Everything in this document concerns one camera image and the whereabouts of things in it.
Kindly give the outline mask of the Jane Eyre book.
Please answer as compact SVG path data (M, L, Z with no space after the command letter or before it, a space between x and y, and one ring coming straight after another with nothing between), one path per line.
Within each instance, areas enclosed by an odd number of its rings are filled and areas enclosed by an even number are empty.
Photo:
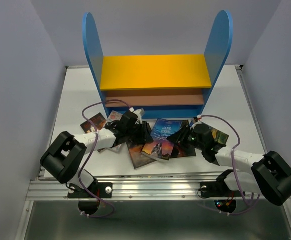
M146 143L142 149L142 154L159 162L168 162L171 158L174 144L168 141L168 137L177 133L181 127L183 120L168 120L159 118L150 136L152 143Z

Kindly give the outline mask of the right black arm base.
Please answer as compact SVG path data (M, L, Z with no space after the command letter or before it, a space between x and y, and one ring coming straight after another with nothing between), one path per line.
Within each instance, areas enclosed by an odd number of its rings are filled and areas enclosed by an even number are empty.
M217 198L214 205L218 211L223 213L232 214L237 208L236 193L229 190L222 182L201 182L197 195L201 199Z

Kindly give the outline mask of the A Tale of Two Cities book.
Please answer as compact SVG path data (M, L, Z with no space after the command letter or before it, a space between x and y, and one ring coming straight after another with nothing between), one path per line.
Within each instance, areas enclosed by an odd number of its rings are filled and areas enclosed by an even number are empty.
M156 160L142 154L144 144L134 144L129 141L126 145L135 170L156 162Z

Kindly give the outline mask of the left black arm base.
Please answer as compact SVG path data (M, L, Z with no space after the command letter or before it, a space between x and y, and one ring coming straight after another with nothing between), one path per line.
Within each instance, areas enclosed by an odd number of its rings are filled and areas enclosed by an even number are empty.
M86 190L72 183L67 183L66 187L68 188L67 197L69 199L80 199L80 201L78 202L78 209L84 214L90 216L94 215L101 207L105 205L104 203L101 203L98 199L96 201L83 201L84 199L94 199L94 197L91 196ZM87 189L101 199L111 199L113 192L113 183L94 182Z

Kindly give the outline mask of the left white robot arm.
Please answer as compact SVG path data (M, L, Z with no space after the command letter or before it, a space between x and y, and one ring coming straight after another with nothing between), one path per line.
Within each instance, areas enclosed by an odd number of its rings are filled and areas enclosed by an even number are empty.
M121 119L108 122L102 129L72 135L64 131L58 135L40 159L45 168L60 184L66 185L69 198L110 199L113 184L99 183L82 162L84 156L101 149L116 147L126 142L135 145L152 143L151 127L142 120L142 111L127 111Z

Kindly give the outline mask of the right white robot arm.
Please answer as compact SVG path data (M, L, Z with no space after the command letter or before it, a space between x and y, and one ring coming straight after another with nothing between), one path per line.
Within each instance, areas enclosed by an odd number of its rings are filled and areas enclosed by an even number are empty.
M229 169L214 182L201 182L202 198L227 197L232 192L261 194L270 203L282 206L291 197L291 167L275 151L254 154L232 150L213 137L208 125L184 126L167 140L183 150L194 147L204 159Z

